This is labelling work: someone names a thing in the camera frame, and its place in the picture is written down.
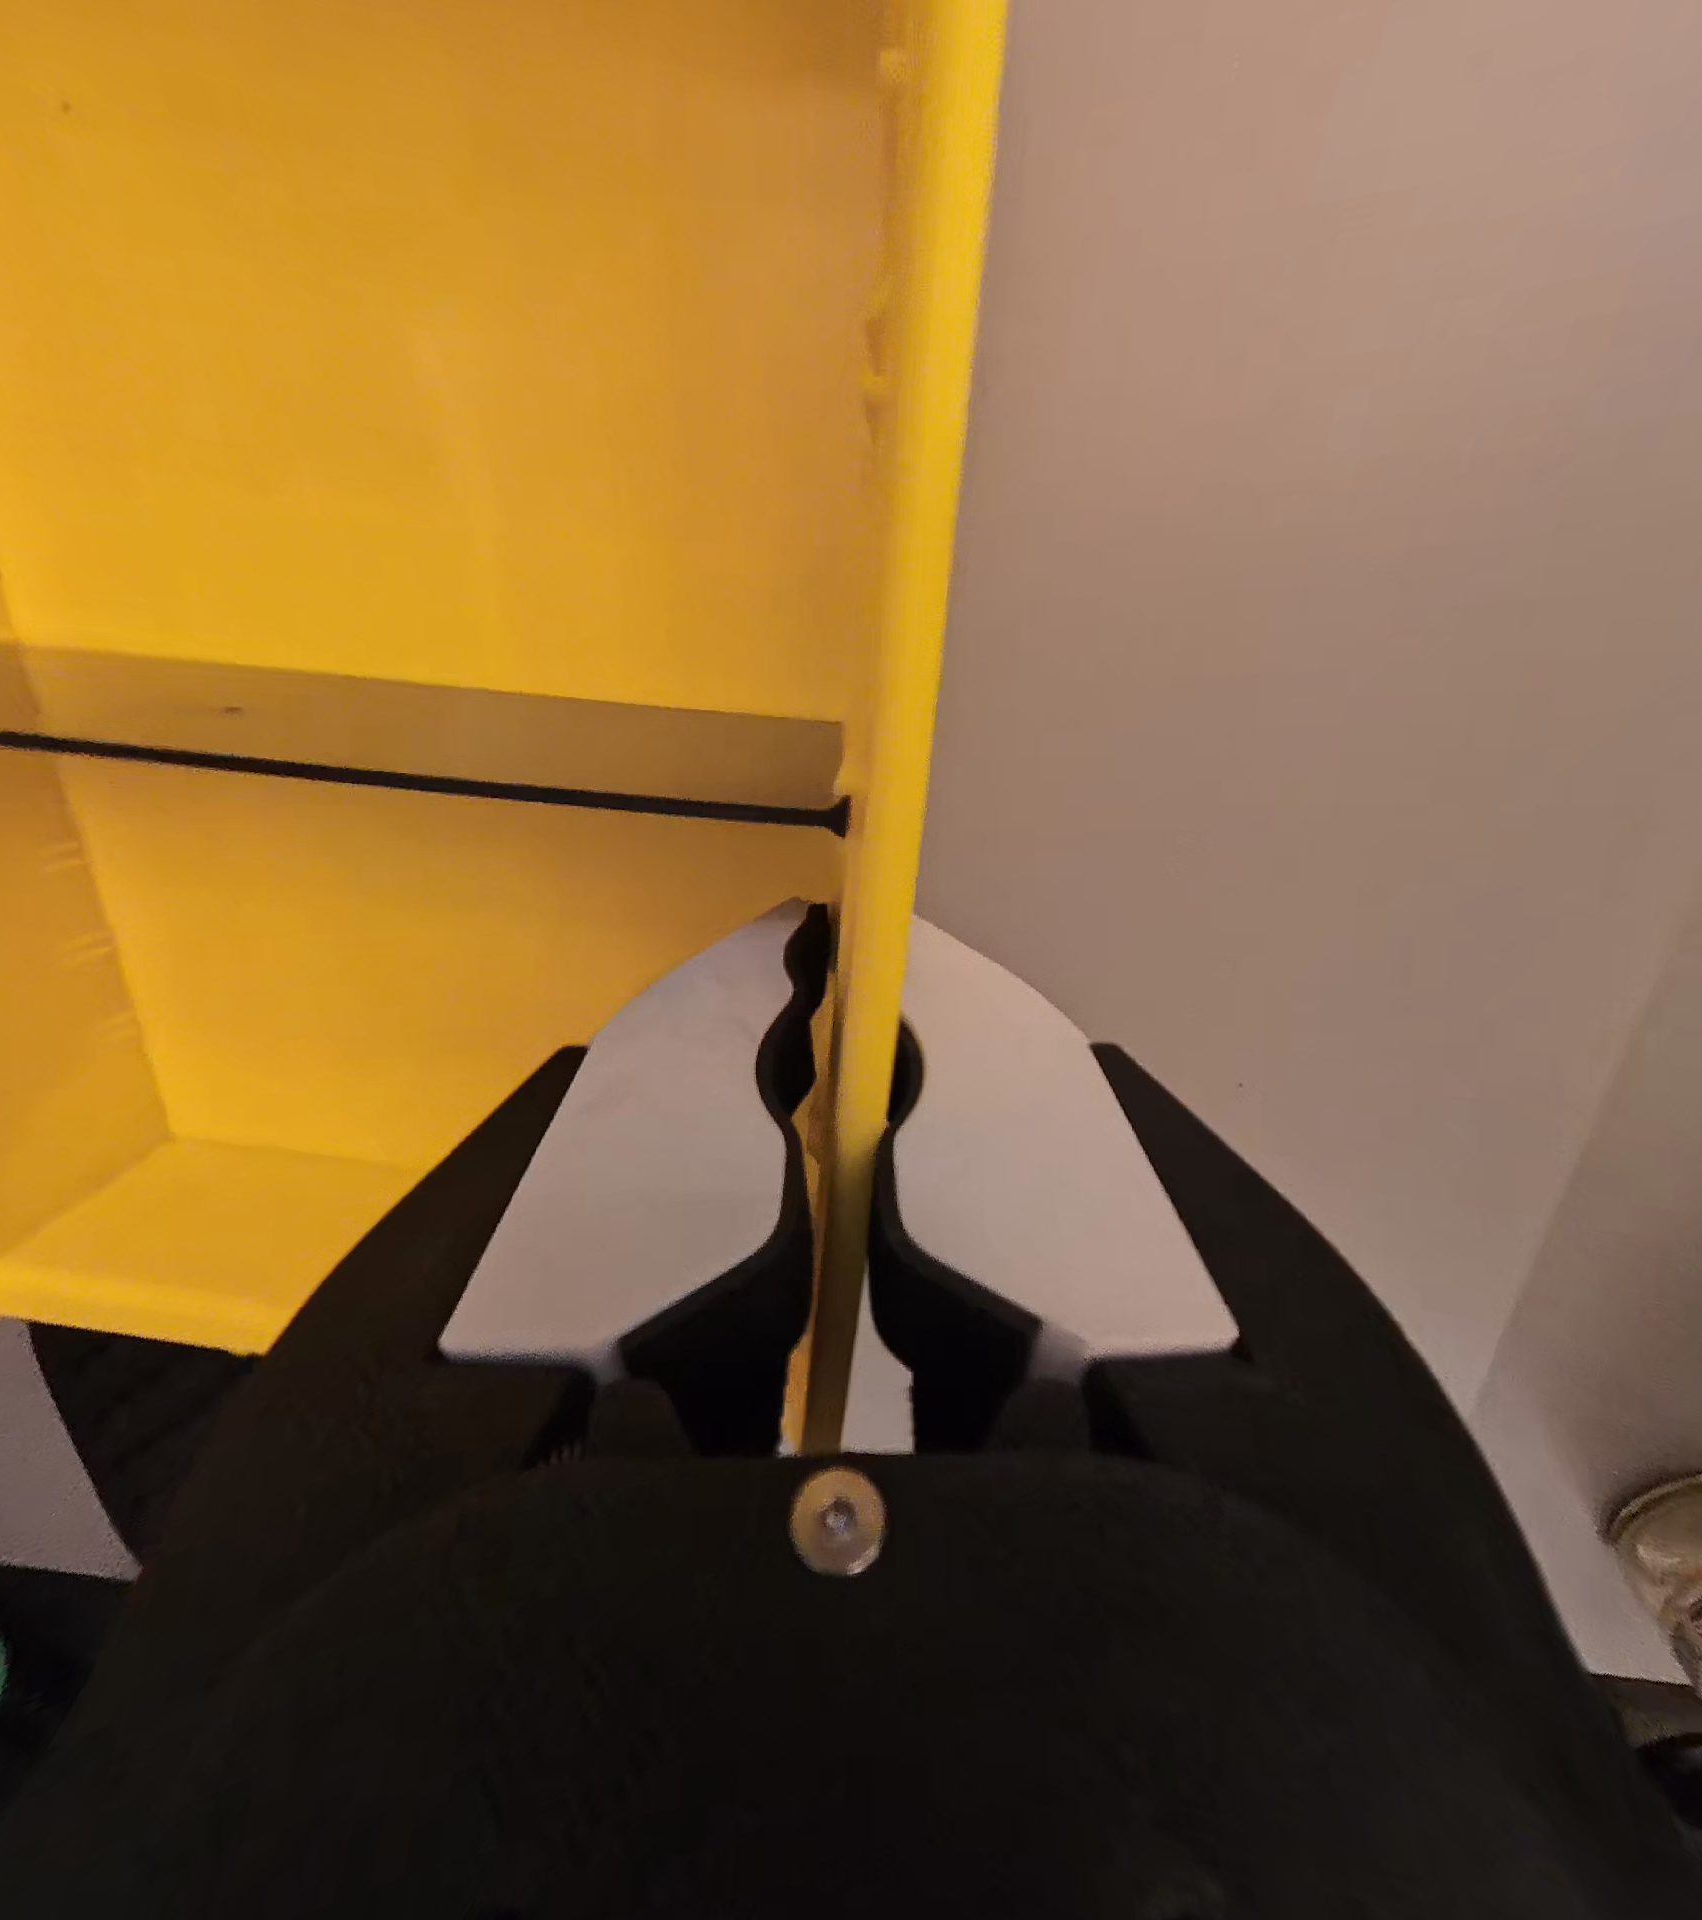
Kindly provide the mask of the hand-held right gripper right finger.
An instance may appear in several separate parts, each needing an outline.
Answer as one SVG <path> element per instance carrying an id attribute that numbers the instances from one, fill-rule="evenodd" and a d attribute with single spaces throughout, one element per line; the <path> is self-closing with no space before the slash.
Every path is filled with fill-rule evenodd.
<path id="1" fill-rule="evenodd" d="M 1075 1020 L 925 917 L 900 1016 L 913 1073 L 871 1242 L 890 1356 L 918 1377 L 1078 1377 L 1240 1342 Z"/>

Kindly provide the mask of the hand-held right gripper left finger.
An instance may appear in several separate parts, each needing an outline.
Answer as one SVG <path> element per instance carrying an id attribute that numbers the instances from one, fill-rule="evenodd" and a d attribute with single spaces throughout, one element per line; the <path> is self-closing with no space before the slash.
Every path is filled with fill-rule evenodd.
<path id="1" fill-rule="evenodd" d="M 831 913 L 787 899 L 701 947 L 584 1050 L 438 1338 L 459 1364 L 572 1364 L 811 1222 L 805 1124 Z"/>

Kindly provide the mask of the yellow plastic bin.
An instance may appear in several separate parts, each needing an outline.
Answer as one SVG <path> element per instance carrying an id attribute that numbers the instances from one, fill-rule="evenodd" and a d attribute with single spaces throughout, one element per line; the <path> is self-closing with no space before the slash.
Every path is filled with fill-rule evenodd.
<path id="1" fill-rule="evenodd" d="M 622 1343 L 839 1428 L 1009 3 L 0 3 L 0 1315 L 261 1353 L 831 913 L 809 1224 Z"/>

